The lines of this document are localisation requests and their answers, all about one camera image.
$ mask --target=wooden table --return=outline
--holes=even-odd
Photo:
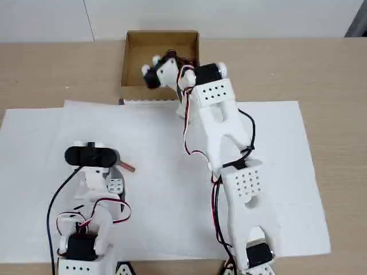
[[[123,47],[122,41],[0,45],[0,112],[59,107],[65,99],[116,104]],[[239,101],[300,102],[332,253],[282,258],[277,274],[367,272],[366,51],[365,38],[201,41],[201,62],[227,64]],[[138,274],[153,275],[216,274],[219,266],[211,260],[134,263]],[[3,264],[0,273],[50,269]]]

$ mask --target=white paper sheet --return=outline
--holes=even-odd
[[[239,107],[256,120],[253,157],[261,159],[266,166],[264,176],[281,225],[282,252],[279,256],[328,253],[329,235],[298,103],[239,103]],[[55,117],[40,113],[36,126],[32,124],[34,119],[32,122],[25,116],[11,119],[7,113],[0,135],[0,159],[7,163],[7,167],[0,169],[0,179],[2,183],[16,184],[17,192],[1,185],[0,196],[6,196],[6,199],[2,198],[0,211],[16,230],[12,225],[1,229],[1,243],[5,242],[13,249],[0,253],[0,261],[48,260],[44,230],[46,206],[52,192],[72,171],[63,156],[74,140],[104,142],[118,149],[123,160],[137,167],[134,174],[124,173],[126,199],[132,205],[133,216],[128,222],[116,225],[111,234],[122,260],[225,258],[221,245],[216,243],[210,216],[210,174],[200,156],[185,155],[183,121],[176,117],[175,109],[176,103],[118,107],[67,102],[60,130],[52,145],[44,143],[41,138],[54,136],[50,133],[54,128],[46,125],[53,124]],[[11,140],[19,128],[16,121],[20,119],[30,127],[28,132],[34,132],[32,127],[42,130],[37,135],[22,133],[24,140],[28,140],[27,147],[30,147],[25,158],[23,143],[14,144]],[[251,134],[251,125],[245,118],[244,125]],[[195,138],[199,133],[192,123],[188,136],[190,148],[200,146],[202,141]],[[36,149],[37,145],[43,146],[42,152]],[[19,153],[9,161],[16,146]],[[38,154],[43,166],[29,157],[34,154]],[[19,162],[22,162],[24,171],[24,177],[20,179],[14,177],[19,171],[14,167]],[[71,200],[75,184],[60,196],[55,213],[63,210]],[[24,187],[26,193],[21,194],[19,190]],[[26,199],[21,199],[20,205],[15,206],[16,211],[5,211],[9,203],[24,196]],[[227,221],[225,204],[224,194],[221,194],[220,219],[224,229]],[[25,217],[32,226],[24,228],[18,217]],[[25,240],[32,252],[24,252]]]

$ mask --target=cardboard box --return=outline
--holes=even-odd
[[[197,31],[129,31],[126,35],[121,89],[125,100],[177,99],[170,88],[148,89],[142,76],[144,64],[152,66],[152,57],[175,49],[177,54],[199,60]]]

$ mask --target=white plastic bracket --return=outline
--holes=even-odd
[[[192,100],[197,106],[197,113],[206,133],[206,154],[216,176],[220,174],[221,142],[224,136],[231,139],[239,151],[247,148],[250,139],[242,125],[235,102],[235,93],[231,81],[226,78],[193,89]],[[212,106],[219,107],[223,120],[215,118]]]
[[[247,165],[240,170],[234,167],[221,169],[228,202],[228,231],[237,267],[242,271],[248,269],[247,245],[253,228],[262,229],[266,243],[275,254],[279,248],[279,225],[261,184],[261,162],[249,160]]]
[[[275,275],[275,272],[271,269],[269,265],[261,265],[255,268],[241,272],[242,275]],[[232,270],[227,269],[223,275],[234,275]]]
[[[116,258],[114,248],[108,246],[103,256],[98,256],[94,261],[68,260],[64,257],[58,259],[58,275],[109,275],[115,274]]]

